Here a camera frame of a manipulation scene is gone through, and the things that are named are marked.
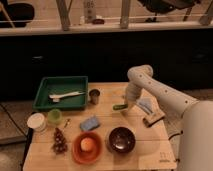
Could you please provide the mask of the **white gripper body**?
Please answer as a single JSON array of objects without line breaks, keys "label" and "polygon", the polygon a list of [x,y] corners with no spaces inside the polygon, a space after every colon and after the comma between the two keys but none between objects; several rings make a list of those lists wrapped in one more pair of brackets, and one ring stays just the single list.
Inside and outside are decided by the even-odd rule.
[{"label": "white gripper body", "polygon": [[124,103],[127,105],[128,109],[131,109],[136,101],[141,97],[142,88],[135,85],[134,83],[129,83],[125,89]]}]

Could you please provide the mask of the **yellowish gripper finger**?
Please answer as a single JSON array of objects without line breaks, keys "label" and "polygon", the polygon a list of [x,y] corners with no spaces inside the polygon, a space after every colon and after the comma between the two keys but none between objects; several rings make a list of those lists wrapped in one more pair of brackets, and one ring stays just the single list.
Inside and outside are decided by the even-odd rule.
[{"label": "yellowish gripper finger", "polygon": [[128,115],[129,112],[130,112],[130,108],[125,108],[121,110],[122,115]]}]

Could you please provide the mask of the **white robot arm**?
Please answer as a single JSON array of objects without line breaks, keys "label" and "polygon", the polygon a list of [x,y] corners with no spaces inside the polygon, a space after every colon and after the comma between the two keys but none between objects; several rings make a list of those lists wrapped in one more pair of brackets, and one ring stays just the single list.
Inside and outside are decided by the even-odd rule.
[{"label": "white robot arm", "polygon": [[145,89],[182,116],[177,171],[213,171],[213,101],[198,100],[152,78],[150,65],[131,67],[125,102],[131,109]]}]

